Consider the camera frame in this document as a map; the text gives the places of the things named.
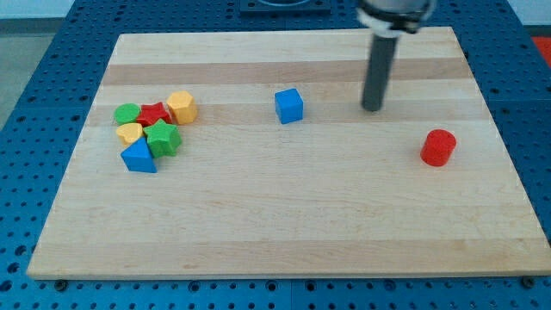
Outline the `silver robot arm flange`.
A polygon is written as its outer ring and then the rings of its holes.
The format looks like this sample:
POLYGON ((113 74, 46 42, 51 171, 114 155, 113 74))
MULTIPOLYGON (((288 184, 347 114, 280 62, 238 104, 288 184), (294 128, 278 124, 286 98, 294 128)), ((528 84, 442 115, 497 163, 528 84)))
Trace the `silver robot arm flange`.
POLYGON ((415 34, 436 9, 437 0, 358 0, 357 20, 383 38, 415 34))

